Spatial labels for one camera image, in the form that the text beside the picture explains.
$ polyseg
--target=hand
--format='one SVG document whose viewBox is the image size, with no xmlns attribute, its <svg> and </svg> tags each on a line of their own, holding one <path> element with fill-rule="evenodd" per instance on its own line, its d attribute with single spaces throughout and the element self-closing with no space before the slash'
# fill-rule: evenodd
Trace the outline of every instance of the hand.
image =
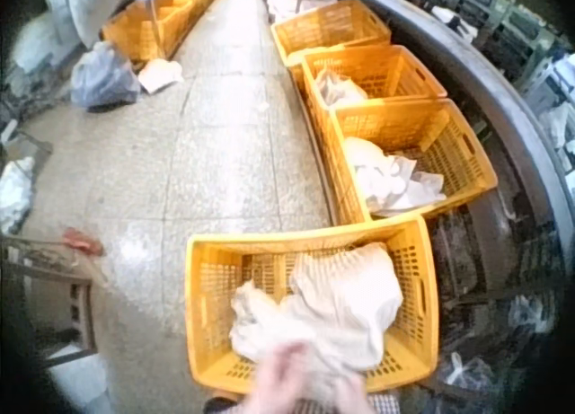
<svg viewBox="0 0 575 414">
<path fill-rule="evenodd" d="M 335 382 L 335 408 L 340 414 L 375 414 L 367 401 L 366 382 L 359 374 Z"/>
<path fill-rule="evenodd" d="M 243 409 L 249 414 L 289 414 L 305 388 L 307 346 L 292 343 L 278 347 L 262 359 L 255 387 Z"/>
</svg>

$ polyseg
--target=factory floor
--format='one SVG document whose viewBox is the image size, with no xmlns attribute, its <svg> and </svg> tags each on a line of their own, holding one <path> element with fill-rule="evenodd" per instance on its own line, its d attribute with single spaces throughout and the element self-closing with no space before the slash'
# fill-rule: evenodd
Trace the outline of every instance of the factory floor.
<svg viewBox="0 0 575 414">
<path fill-rule="evenodd" d="M 216 0 L 174 59 L 184 83 L 108 112 L 61 105 L 25 126 L 54 154 L 23 234 L 53 238 L 73 226 L 106 250 L 92 308 L 118 413 L 200 412 L 206 398 L 186 350 L 192 234 L 330 224 L 262 0 Z"/>
</svg>

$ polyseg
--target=tiled floor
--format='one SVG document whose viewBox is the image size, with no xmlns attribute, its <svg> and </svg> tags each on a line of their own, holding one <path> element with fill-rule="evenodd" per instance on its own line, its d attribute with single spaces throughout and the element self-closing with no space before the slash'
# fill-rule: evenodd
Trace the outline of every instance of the tiled floor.
<svg viewBox="0 0 575 414">
<path fill-rule="evenodd" d="M 24 233 L 105 245 L 96 340 L 117 412 L 199 412 L 184 329 L 193 233 L 329 224 L 296 95 L 261 0 L 216 0 L 175 56 L 185 82 L 134 105 L 64 105 L 27 129 L 54 145 Z"/>
</svg>

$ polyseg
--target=red object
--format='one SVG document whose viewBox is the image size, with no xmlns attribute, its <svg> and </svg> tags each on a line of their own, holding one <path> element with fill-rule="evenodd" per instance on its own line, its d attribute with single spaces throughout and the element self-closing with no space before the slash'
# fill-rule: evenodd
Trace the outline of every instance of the red object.
<svg viewBox="0 0 575 414">
<path fill-rule="evenodd" d="M 72 227 L 69 227 L 64 231 L 62 241 L 70 248 L 79 250 L 86 255 L 102 256 L 104 253 L 104 247 L 100 241 L 95 240 L 87 234 L 84 234 Z"/>
</svg>

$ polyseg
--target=checkered fabric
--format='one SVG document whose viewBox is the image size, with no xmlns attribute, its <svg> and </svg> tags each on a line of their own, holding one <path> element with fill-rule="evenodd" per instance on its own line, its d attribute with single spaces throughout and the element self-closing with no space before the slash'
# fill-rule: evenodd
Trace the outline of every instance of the checkered fabric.
<svg viewBox="0 0 575 414">
<path fill-rule="evenodd" d="M 370 394 L 367 400 L 374 407 L 376 414 L 400 414 L 399 401 L 394 394 Z M 221 411 L 221 414 L 242 414 L 242 405 L 236 405 L 228 410 Z M 297 403 L 293 414 L 332 414 L 333 411 L 324 409 L 319 403 L 314 401 L 300 401 Z"/>
</svg>

